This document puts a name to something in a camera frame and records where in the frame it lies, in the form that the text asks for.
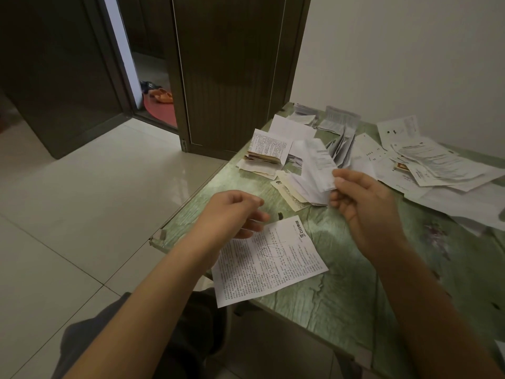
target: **paper with blue ink marking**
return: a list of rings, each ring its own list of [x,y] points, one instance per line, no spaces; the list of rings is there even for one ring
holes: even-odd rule
[[[328,271],[299,216],[231,240],[212,267],[218,307],[274,293]]]

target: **forearm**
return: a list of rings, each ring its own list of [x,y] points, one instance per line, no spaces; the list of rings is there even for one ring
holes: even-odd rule
[[[422,377],[503,378],[449,297],[410,248],[374,263]]]
[[[182,240],[136,288],[65,379],[150,378],[201,276]]]

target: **dark brown door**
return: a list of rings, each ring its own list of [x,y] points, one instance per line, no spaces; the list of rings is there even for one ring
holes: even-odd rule
[[[0,84],[55,158],[126,120],[96,0],[1,0]]]
[[[309,3],[166,2],[165,48],[186,151],[230,159],[287,102]]]

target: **green marble table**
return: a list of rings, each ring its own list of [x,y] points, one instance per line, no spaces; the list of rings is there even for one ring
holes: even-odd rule
[[[286,117],[292,112],[293,104],[288,103],[279,114]],[[268,131],[269,127],[270,122],[263,130]],[[362,132],[380,143],[375,125],[362,123],[357,133]],[[316,137],[327,143],[337,135],[318,130]],[[338,354],[356,359],[380,376],[417,377],[377,274],[356,248],[344,218],[332,208],[310,206],[292,211],[270,179],[235,167],[248,146],[249,143],[167,222],[162,231],[164,239],[153,238],[151,245],[167,253],[218,191],[238,189],[262,197],[263,210],[272,221],[278,219],[278,213],[285,218],[297,214],[329,271],[252,302],[302,327]],[[465,157],[505,167],[502,159],[454,149]],[[285,169],[297,170],[291,164]],[[487,229],[476,237],[442,213],[404,200],[396,191],[395,197],[408,239],[458,311],[499,360],[493,340],[505,341],[503,232]],[[363,356],[369,355],[371,361],[363,362]]]

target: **orange slipper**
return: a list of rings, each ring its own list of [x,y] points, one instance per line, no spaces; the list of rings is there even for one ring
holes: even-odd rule
[[[151,89],[149,90],[149,97],[156,97],[157,95],[162,95],[168,93],[165,89],[159,88],[159,89]]]
[[[174,103],[174,99],[172,97],[172,93],[163,93],[161,95],[155,95],[156,101],[161,103]]]

